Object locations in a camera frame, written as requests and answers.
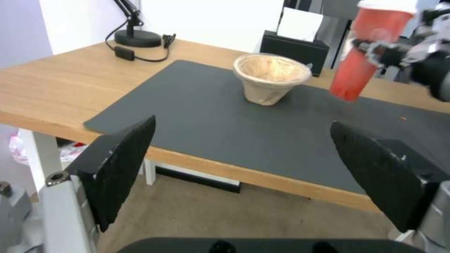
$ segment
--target desk leg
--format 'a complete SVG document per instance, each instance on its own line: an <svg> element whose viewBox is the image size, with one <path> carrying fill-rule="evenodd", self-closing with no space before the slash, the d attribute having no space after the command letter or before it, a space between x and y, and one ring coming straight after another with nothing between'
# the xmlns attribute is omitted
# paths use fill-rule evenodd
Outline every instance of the desk leg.
<svg viewBox="0 0 450 253"><path fill-rule="evenodd" d="M56 138L26 129L20 129L20 136L25 146L36 191L39 192L45 185L48 175L63 169Z"/></svg>
<svg viewBox="0 0 450 253"><path fill-rule="evenodd" d="M156 165L155 162L152 162L146 158L144 158L144 174L145 181L147 185L153 185L156 180Z"/></svg>

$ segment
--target lamp base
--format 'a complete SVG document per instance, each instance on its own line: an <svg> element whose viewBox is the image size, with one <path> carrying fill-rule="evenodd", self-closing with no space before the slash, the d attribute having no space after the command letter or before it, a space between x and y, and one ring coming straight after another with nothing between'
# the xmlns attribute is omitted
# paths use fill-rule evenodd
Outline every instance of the lamp base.
<svg viewBox="0 0 450 253"><path fill-rule="evenodd" d="M154 32L134 30L133 37L129 37L126 30L117 31L114 34L114 41L121 45L133 47L157 47L161 46L161 36Z"/></svg>

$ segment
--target white tissue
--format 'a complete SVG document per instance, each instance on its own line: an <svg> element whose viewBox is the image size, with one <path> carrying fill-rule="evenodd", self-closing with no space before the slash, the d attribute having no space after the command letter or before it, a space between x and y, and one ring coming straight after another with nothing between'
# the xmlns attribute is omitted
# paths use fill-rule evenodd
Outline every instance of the white tissue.
<svg viewBox="0 0 450 253"><path fill-rule="evenodd" d="M320 14L285 7L277 35L312 42L323 18Z"/></svg>

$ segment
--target desk lamp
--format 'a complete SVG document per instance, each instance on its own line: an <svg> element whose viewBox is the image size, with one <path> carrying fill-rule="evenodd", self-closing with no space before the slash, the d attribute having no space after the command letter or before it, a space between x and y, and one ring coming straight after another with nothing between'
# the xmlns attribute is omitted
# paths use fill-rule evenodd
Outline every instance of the desk lamp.
<svg viewBox="0 0 450 253"><path fill-rule="evenodd" d="M135 26L143 26L139 19L140 10L129 0L114 0L127 17L126 30L117 31L114 40L121 45L133 47L157 47L161 45L161 37L154 32L135 30Z"/></svg>

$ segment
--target plastic bag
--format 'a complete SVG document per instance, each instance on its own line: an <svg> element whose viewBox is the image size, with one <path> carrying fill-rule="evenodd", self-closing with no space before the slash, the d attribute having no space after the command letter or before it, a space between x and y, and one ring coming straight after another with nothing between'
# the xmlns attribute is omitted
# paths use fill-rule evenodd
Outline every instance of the plastic bag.
<svg viewBox="0 0 450 253"><path fill-rule="evenodd" d="M58 148L61 162L72 162L87 148L87 146L88 145L82 143L72 142L69 145ZM23 165L29 165L25 145L20 138L20 132L12 135L9 139L9 150L11 151L14 161Z"/></svg>

